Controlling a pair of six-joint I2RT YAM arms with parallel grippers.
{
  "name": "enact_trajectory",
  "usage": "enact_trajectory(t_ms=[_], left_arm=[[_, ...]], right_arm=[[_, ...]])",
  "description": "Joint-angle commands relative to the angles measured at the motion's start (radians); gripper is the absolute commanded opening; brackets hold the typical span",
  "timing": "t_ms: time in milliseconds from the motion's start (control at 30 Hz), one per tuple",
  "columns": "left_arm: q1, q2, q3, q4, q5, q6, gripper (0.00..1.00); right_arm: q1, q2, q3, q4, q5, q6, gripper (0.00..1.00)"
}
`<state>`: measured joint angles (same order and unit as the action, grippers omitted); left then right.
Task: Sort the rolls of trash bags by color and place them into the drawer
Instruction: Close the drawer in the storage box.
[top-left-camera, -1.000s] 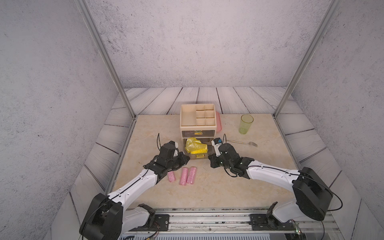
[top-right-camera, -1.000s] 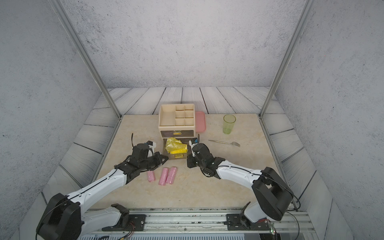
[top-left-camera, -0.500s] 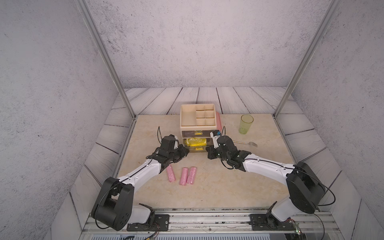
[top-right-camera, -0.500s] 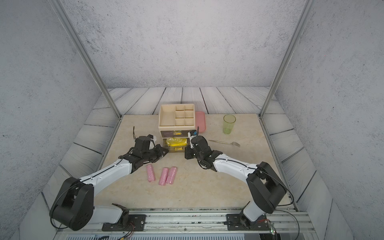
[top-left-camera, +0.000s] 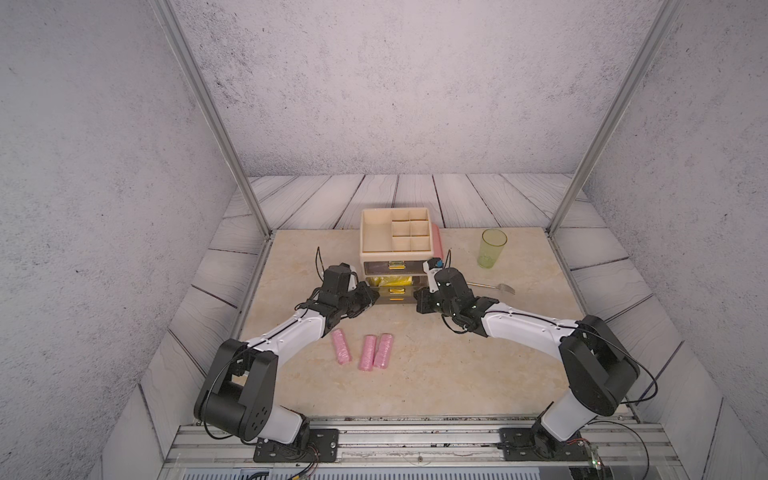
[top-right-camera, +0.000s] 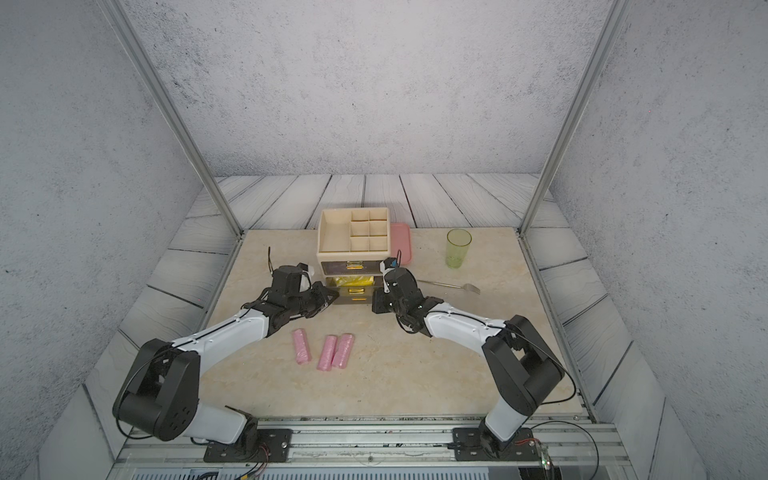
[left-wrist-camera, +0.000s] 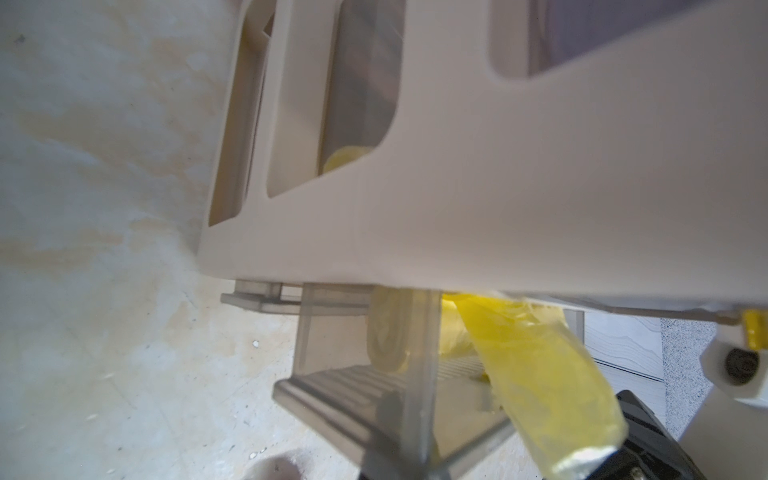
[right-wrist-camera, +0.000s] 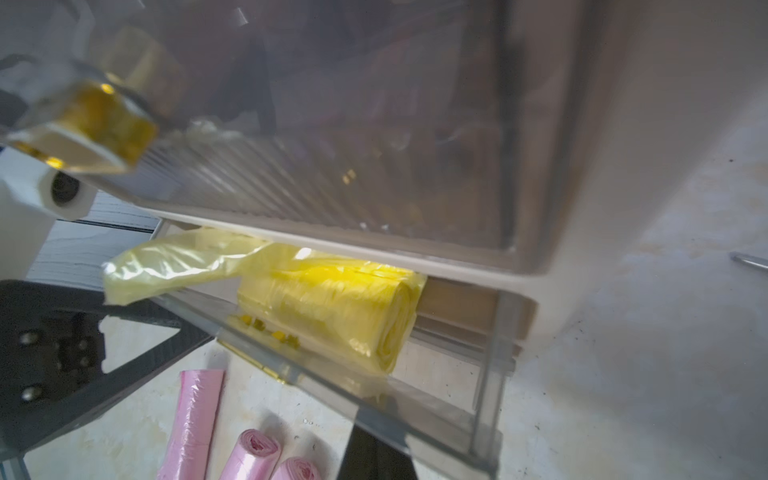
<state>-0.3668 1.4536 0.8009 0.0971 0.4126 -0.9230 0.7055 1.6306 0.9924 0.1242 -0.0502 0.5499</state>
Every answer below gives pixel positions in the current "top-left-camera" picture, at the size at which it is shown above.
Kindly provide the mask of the beige drawer organizer cabinet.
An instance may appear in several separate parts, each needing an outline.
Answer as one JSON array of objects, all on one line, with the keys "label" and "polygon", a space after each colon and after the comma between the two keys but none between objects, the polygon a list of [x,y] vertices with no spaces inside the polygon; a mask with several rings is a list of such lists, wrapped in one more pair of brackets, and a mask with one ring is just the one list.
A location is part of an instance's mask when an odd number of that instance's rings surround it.
[{"label": "beige drawer organizer cabinet", "polygon": [[[431,224],[430,212],[425,207],[363,210],[360,221],[362,269],[364,262],[433,258]],[[423,287],[405,288],[414,293]]]}]

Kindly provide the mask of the yellow bag roll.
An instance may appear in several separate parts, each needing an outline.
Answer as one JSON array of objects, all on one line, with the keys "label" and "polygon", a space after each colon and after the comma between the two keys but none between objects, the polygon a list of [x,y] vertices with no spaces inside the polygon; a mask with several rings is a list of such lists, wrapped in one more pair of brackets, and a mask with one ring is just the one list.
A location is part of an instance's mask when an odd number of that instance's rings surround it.
[{"label": "yellow bag roll", "polygon": [[367,281],[370,285],[377,287],[404,287],[413,284],[413,277],[410,275],[371,276],[367,278]]}]

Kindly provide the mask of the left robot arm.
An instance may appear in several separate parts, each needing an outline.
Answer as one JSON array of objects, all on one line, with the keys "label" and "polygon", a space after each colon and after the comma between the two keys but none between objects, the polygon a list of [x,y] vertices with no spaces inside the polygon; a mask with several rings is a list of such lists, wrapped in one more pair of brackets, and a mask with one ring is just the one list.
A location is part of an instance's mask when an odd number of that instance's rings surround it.
[{"label": "left robot arm", "polygon": [[271,331],[247,341],[224,341],[195,402],[194,417],[206,428],[218,428],[245,442],[259,438],[303,447],[306,417],[275,403],[279,368],[378,299],[379,293],[365,281],[334,293],[318,287]]}]

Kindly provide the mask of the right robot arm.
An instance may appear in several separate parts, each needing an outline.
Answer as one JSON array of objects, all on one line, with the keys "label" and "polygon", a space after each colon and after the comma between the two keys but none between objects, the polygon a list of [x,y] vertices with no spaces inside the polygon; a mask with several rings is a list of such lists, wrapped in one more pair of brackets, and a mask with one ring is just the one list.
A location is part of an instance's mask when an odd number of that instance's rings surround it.
[{"label": "right robot arm", "polygon": [[414,298],[421,314],[438,313],[453,333],[510,340],[559,360],[568,390],[542,412],[533,438],[556,447],[598,416],[611,416],[641,368],[600,318],[558,320],[477,296],[463,274],[441,261],[424,264],[428,285]]}]

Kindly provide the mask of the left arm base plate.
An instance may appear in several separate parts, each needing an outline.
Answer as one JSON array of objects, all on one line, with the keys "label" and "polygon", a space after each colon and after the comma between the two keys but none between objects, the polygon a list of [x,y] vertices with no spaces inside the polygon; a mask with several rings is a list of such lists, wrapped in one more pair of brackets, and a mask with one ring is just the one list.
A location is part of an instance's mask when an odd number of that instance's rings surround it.
[{"label": "left arm base plate", "polygon": [[338,429],[304,428],[289,444],[259,438],[255,463],[334,463],[339,447]]}]

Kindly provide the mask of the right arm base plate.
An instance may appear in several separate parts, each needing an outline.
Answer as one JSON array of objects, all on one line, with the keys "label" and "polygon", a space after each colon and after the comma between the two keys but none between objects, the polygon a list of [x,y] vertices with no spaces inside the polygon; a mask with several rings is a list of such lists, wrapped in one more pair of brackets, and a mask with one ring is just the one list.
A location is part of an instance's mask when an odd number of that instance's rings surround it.
[{"label": "right arm base plate", "polygon": [[531,428],[502,428],[498,448],[508,462],[588,462],[590,449],[584,440],[574,436],[559,441],[546,430]]}]

